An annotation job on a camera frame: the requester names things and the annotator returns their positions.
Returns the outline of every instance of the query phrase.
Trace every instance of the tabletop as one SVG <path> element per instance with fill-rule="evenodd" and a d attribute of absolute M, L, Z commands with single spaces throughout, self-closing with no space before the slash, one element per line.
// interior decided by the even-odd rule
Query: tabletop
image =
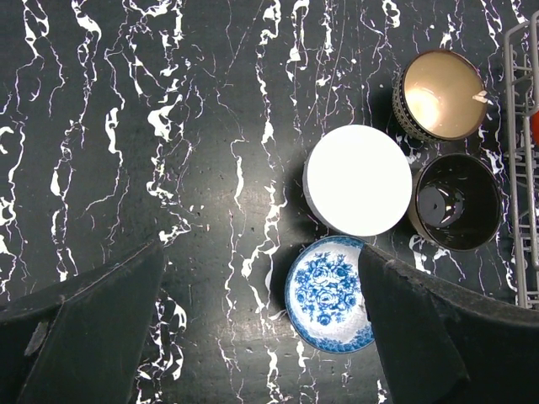
<path fill-rule="evenodd" d="M 131 402 L 392 402 L 375 344 L 322 353 L 286 315 L 291 263 L 332 234 L 303 164 L 347 124 L 385 131 L 412 167 L 466 152 L 499 180 L 506 223 L 501 45 L 533 3 L 4 2 L 0 304 L 158 236 L 168 264 Z M 439 47 L 477 67 L 488 113 L 466 140 L 425 145 L 398 126 L 392 85 Z M 506 224 L 474 252 L 406 221 L 367 241 L 515 301 Z"/>

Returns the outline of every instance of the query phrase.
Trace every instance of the blue plate rim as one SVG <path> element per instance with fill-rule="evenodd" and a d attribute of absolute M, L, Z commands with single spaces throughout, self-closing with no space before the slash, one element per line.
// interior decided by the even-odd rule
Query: blue plate rim
<path fill-rule="evenodd" d="M 288 274 L 286 275 L 286 282 L 285 282 L 286 312 L 287 312 L 288 318 L 290 318 L 291 324 L 294 327 L 294 329 L 296 330 L 296 332 L 300 335 L 300 337 L 304 341 L 306 341 L 312 347 L 314 347 L 316 349 L 319 349 L 321 351 L 324 351 L 324 352 L 328 352 L 330 354 L 351 354 L 353 352 L 359 351 L 360 349 L 366 348 L 369 345 L 371 345 L 374 342 L 374 337 L 372 337 L 371 341 L 368 342 L 367 344 L 361 345 L 359 347 L 353 347 L 353 349 L 349 349 L 349 350 L 345 350 L 344 348 L 335 349 L 335 350 L 332 350 L 332 349 L 329 349 L 329 348 L 322 348 L 316 343 L 316 341 L 319 338 L 310 337 L 307 334 L 306 330 L 303 328 L 303 326 L 296 319 L 296 316 L 293 313 L 291 313 L 291 310 L 289 309 L 290 306 L 291 306 L 291 303 L 290 303 L 290 296 L 289 296 L 288 291 L 290 290 L 290 282 L 291 282 L 292 274 L 295 272 L 294 268 L 297 267 L 297 264 L 299 264 L 299 262 L 301 262 L 301 260 L 304 259 L 304 257 L 306 257 L 306 255 L 308 255 L 311 252 L 311 250 L 313 250 L 314 248 L 317 248 L 317 247 L 319 247 L 319 246 L 321 246 L 323 244 L 329 243 L 329 242 L 340 242 L 340 243 L 343 243 L 344 245 L 358 247 L 360 249 L 360 254 L 361 254 L 361 250 L 365 246 L 365 242 L 363 242 L 358 237 L 353 237 L 353 236 L 329 236 L 329 237 L 321 238 L 320 240 L 316 240 L 309 247 L 305 248 L 300 253 L 300 255 L 297 256 L 297 258 L 294 260 L 294 262 L 290 266 Z M 342 344 L 342 343 L 338 343 L 337 341 L 335 341 L 335 342 L 336 342 L 336 345 L 340 345 L 340 346 L 350 344 L 350 343 Z"/>

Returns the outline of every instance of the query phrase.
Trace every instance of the black cup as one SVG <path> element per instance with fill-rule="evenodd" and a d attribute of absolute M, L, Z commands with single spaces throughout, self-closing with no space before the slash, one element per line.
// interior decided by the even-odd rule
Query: black cup
<path fill-rule="evenodd" d="M 477 158 L 438 157 L 414 176 L 408 217 L 426 240 L 457 251 L 492 240 L 502 218 L 496 179 Z"/>

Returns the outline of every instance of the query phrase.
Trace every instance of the bowl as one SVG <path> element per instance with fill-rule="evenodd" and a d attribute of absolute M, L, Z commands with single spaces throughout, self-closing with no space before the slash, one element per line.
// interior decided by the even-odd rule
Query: bowl
<path fill-rule="evenodd" d="M 418 55 L 393 88 L 393 111 L 406 132 L 421 141 L 457 141 L 474 133 L 487 113 L 476 68 L 449 50 Z"/>
<path fill-rule="evenodd" d="M 314 348 L 343 354 L 374 341 L 358 272 L 363 245 L 353 237 L 326 237 L 291 266 L 286 309 L 297 333 Z"/>
<path fill-rule="evenodd" d="M 332 130 L 303 170 L 303 193 L 327 227 L 355 237 L 391 229 L 406 213 L 412 173 L 398 145 L 364 125 Z"/>
<path fill-rule="evenodd" d="M 498 231 L 501 193 L 493 174 L 477 158 L 448 154 L 414 176 L 408 217 L 430 242 L 450 250 L 475 250 Z"/>

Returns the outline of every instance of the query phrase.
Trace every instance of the gold bowl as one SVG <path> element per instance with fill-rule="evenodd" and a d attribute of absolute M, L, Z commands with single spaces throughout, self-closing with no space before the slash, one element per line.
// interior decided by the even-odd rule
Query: gold bowl
<path fill-rule="evenodd" d="M 450 50 L 422 53 L 399 76 L 393 110 L 399 124 L 421 141 L 457 141 L 474 133 L 487 113 L 475 67 Z"/>

